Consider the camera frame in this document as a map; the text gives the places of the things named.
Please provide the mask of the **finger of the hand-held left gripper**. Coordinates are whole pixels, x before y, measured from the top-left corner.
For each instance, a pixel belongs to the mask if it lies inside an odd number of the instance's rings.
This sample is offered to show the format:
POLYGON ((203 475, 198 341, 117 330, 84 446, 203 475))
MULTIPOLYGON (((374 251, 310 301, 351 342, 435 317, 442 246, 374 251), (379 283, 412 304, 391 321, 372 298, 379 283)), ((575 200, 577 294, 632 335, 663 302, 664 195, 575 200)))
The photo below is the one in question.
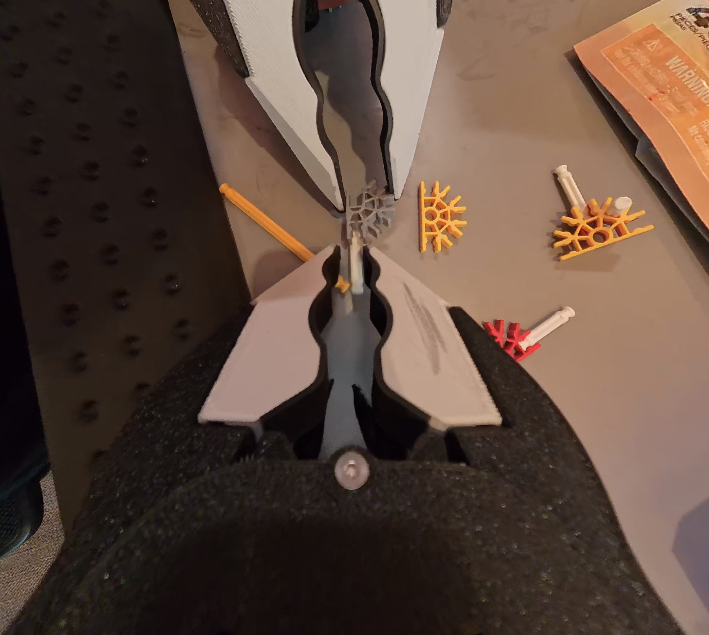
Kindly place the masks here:
POLYGON ((360 1, 373 38, 371 83, 383 111, 386 182, 398 199, 415 155, 444 31, 438 27, 437 0, 360 1))
POLYGON ((223 1, 248 88, 317 187, 344 209, 338 155, 323 124, 323 90, 304 53, 306 0, 223 1))

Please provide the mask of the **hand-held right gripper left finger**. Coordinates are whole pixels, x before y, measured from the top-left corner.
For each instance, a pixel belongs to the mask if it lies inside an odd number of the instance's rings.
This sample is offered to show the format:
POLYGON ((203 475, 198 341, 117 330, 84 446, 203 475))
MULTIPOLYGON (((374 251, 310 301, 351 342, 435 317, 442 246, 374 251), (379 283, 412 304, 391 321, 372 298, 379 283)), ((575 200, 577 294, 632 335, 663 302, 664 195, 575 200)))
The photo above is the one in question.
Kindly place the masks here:
POLYGON ((330 385, 323 331, 340 247, 331 245, 264 291, 201 408, 200 423, 313 427, 330 385))

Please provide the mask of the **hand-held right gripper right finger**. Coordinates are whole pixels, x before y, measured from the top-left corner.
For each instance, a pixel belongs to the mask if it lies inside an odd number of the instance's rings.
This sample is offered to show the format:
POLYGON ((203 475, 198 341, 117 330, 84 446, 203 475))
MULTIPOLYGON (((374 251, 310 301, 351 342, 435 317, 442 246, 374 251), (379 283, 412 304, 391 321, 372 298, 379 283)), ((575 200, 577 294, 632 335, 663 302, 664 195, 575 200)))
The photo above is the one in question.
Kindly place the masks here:
POLYGON ((502 417, 438 294, 377 249, 364 252, 374 353, 371 408, 392 435, 499 426, 502 417))

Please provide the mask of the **red fan connector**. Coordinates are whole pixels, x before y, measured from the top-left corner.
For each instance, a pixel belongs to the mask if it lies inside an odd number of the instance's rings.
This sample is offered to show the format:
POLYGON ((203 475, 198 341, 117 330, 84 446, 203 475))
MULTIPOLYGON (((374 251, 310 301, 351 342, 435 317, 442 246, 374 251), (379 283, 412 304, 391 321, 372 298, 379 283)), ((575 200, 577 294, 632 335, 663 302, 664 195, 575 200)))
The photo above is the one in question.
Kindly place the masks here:
POLYGON ((485 321, 482 325, 485 332, 517 363, 520 363, 540 349, 541 344, 527 340, 531 330, 520 328, 516 322, 506 323, 503 320, 485 321))

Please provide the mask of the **grey snowflake connector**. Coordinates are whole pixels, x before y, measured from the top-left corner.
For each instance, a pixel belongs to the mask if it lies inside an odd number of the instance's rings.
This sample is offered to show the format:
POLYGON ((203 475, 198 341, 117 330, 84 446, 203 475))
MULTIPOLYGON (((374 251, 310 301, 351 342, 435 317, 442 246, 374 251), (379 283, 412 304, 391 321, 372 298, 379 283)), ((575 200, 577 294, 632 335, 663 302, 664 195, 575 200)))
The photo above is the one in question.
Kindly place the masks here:
POLYGON ((378 188, 372 180, 354 198, 347 197, 345 208, 345 231, 347 241, 358 233, 363 243, 377 238, 382 227, 390 226, 395 217, 395 197, 385 187, 378 188))

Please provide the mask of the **long yellow rod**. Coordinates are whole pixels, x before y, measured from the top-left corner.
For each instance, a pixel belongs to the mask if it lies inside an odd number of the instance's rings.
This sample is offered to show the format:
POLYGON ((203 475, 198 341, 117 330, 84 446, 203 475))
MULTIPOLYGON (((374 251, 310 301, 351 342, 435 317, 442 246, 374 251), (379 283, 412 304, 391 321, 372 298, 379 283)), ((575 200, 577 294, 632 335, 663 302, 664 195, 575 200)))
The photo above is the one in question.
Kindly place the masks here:
POLYGON ((219 191, 225 198, 236 206, 241 212, 246 214, 262 229, 268 232, 273 238, 279 241, 286 249, 291 251, 299 260, 308 262, 315 257, 314 252, 307 249, 300 241, 295 239, 285 229, 280 227, 275 221, 264 214, 253 203, 249 202, 244 196, 238 193, 233 187, 227 183, 219 186, 219 191))

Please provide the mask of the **yellow fan connector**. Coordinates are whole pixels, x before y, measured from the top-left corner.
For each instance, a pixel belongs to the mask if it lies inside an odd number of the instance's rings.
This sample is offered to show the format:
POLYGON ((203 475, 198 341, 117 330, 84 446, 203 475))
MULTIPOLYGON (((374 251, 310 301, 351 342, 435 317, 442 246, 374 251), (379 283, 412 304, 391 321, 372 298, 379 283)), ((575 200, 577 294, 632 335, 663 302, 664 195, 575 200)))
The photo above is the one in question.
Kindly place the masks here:
POLYGON ((613 199, 608 197, 602 203, 590 199, 584 211, 572 207, 569 213, 562 217, 562 228, 553 232, 553 248, 562 250, 558 260, 576 258, 654 229, 651 224, 630 227, 645 214, 644 210, 633 212, 631 207, 622 216, 608 214, 607 210, 613 199))
POLYGON ((461 197, 448 198, 450 187, 441 188, 435 181, 430 189, 426 183, 420 183, 418 191, 419 251, 428 248, 439 253, 442 249, 451 249, 454 240, 463 235, 462 228, 467 224, 461 216, 466 206, 461 205, 461 197))

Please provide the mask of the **black perforated panel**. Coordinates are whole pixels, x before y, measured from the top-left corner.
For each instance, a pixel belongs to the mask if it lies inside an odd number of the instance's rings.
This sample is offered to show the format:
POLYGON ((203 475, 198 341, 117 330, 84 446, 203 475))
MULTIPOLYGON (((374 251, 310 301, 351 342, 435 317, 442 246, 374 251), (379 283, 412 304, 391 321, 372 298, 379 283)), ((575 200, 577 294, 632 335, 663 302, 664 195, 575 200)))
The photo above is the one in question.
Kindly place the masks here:
POLYGON ((137 403, 250 301, 167 0, 1 0, 1 192, 69 531, 137 403))

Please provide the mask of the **orange toy set bag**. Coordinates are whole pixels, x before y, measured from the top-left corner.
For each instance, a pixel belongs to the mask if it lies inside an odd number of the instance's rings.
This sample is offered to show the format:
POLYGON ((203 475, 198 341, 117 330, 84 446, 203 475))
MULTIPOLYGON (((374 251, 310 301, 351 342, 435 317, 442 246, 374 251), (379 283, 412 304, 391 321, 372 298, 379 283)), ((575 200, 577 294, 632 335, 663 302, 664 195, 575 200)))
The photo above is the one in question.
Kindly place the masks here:
POLYGON ((708 238, 708 0, 662 0, 574 46, 636 158, 708 238))

